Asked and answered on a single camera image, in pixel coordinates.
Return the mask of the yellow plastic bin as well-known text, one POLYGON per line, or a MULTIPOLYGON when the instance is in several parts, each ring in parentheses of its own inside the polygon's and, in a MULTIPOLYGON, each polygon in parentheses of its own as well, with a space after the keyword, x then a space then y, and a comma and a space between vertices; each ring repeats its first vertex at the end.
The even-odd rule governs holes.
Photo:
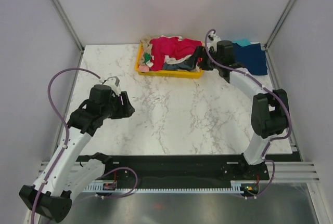
POLYGON ((139 60, 140 56, 143 53, 143 45, 139 44, 138 53, 136 57, 135 63, 135 71, 142 76, 159 76, 159 77, 175 77, 175 78, 189 78, 189 79, 198 79, 203 75, 203 70, 199 69, 198 72, 188 72, 188 71, 149 71, 149 72, 141 72, 139 70, 139 60))

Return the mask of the navy blue printed t-shirt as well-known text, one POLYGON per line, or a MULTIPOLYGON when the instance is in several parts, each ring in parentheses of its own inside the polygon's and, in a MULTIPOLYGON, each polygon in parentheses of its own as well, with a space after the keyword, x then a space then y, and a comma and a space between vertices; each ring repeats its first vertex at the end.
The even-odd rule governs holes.
POLYGON ((248 71, 256 76, 267 75, 266 54, 261 44, 241 46, 233 43, 235 61, 243 64, 248 71))

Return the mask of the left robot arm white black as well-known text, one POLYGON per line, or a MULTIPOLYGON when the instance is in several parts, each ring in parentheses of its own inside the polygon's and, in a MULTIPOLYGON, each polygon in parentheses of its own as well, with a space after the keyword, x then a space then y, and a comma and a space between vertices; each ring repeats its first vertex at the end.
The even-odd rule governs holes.
POLYGON ((112 158, 97 152, 75 174, 71 174, 78 156, 104 120, 128 118, 135 109, 126 91, 97 84, 89 98, 71 113, 66 123, 65 139, 33 185, 24 185, 19 196, 32 214, 56 223, 68 215, 75 198, 95 179, 108 179, 114 173, 112 158))

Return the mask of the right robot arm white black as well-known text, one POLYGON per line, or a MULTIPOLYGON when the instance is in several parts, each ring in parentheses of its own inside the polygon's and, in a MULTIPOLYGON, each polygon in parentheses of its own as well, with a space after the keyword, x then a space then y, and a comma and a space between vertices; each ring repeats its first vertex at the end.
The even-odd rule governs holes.
POLYGON ((254 134, 242 154, 239 175, 250 179, 257 173, 256 165, 265 161, 271 143, 289 137, 281 134, 290 130, 288 96, 285 90, 272 90, 257 80, 244 64, 235 61, 233 43, 218 41, 212 47, 197 46, 194 59, 204 71, 218 70, 219 76, 237 87, 252 102, 251 127, 254 134))

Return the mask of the grey blue garment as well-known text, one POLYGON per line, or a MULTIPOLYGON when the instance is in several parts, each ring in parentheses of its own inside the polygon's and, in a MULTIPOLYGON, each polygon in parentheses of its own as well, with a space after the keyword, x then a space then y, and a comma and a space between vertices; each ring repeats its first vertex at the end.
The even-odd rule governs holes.
POLYGON ((195 65, 192 62, 183 61, 177 64, 168 64, 164 63, 162 66, 162 70, 166 71, 178 71, 178 70, 185 70, 185 71, 193 71, 195 69, 195 65))

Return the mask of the red t-shirt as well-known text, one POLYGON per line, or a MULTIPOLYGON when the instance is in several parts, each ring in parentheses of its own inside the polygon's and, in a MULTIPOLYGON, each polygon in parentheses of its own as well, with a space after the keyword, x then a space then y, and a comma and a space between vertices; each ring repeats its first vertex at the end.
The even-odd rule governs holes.
POLYGON ((190 58, 201 41, 161 36, 150 40, 152 45, 149 67, 152 71, 160 71, 165 63, 178 64, 190 58))

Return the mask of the pink cloth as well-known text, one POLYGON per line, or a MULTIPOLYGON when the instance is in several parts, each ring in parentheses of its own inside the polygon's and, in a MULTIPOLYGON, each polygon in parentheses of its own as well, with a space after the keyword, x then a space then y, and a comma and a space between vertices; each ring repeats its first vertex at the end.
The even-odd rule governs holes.
POLYGON ((150 68, 147 65, 139 65, 137 69, 138 69, 138 72, 142 72, 142 73, 146 73, 146 72, 150 71, 150 68))

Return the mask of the folded teal t-shirt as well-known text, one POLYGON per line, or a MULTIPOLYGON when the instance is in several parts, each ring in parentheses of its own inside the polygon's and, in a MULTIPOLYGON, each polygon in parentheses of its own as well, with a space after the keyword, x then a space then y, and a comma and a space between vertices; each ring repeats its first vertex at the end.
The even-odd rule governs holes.
POLYGON ((239 46, 242 46, 242 47, 251 45, 251 42, 246 38, 238 39, 238 40, 234 41, 234 43, 239 46))

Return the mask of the beige white green shirt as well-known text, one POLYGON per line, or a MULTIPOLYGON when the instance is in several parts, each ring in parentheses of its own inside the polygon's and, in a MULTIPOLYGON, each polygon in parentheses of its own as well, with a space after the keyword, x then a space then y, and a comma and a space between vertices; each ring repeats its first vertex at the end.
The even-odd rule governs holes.
POLYGON ((148 61, 150 61, 152 44, 151 40, 158 38, 157 36, 144 36, 140 43, 142 45, 142 54, 139 59, 139 65, 145 65, 148 61))

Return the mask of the right aluminium frame post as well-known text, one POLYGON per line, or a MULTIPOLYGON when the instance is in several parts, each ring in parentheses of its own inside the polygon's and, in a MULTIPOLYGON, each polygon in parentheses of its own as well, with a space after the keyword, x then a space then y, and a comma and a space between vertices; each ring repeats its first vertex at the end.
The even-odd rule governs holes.
POLYGON ((275 24, 271 34, 269 35, 266 43, 264 44, 265 50, 268 50, 272 45, 273 41, 277 37, 278 33, 280 32, 282 26, 284 25, 285 21, 287 20, 288 16, 290 15, 292 9, 294 8, 297 0, 288 0, 287 4, 285 5, 281 15, 277 23, 275 24))

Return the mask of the aluminium frame post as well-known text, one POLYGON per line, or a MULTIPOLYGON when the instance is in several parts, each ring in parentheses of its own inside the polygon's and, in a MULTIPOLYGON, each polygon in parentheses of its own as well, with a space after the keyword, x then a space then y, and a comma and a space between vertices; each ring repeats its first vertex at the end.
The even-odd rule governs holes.
POLYGON ((50 0, 52 5, 54 6, 58 16, 60 17, 61 21, 63 22, 65 28, 67 29, 68 33, 70 34, 72 40, 74 41, 76 47, 78 48, 79 52, 82 54, 84 52, 84 46, 80 41, 70 19, 68 18, 60 0, 50 0))
POLYGON ((281 15, 277 23, 275 24, 271 34, 269 35, 266 43, 264 44, 265 50, 268 50, 272 45, 273 41, 277 37, 278 33, 280 32, 282 26, 284 25, 285 21, 287 20, 288 16, 290 15, 292 9, 294 8, 297 0, 288 0, 287 4, 285 5, 281 15))

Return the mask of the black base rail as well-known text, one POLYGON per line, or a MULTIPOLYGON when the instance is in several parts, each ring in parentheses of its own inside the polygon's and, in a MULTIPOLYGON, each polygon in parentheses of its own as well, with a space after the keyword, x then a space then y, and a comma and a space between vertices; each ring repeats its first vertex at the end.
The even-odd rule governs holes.
POLYGON ((267 181, 265 163, 246 167, 242 155, 114 155, 105 167, 106 176, 129 188, 145 186, 224 186, 228 181, 267 181))

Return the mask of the left aluminium frame post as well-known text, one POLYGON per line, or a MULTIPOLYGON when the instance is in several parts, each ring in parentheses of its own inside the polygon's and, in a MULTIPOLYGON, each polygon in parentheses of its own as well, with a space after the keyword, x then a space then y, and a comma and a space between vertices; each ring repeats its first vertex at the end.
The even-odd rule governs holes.
POLYGON ((80 41, 70 19, 68 18, 60 0, 50 0, 52 5, 54 6, 58 16, 60 17, 61 21, 63 22, 65 28, 67 29, 68 33, 70 34, 72 40, 74 41, 76 47, 78 48, 79 52, 82 54, 84 52, 84 46, 80 41))

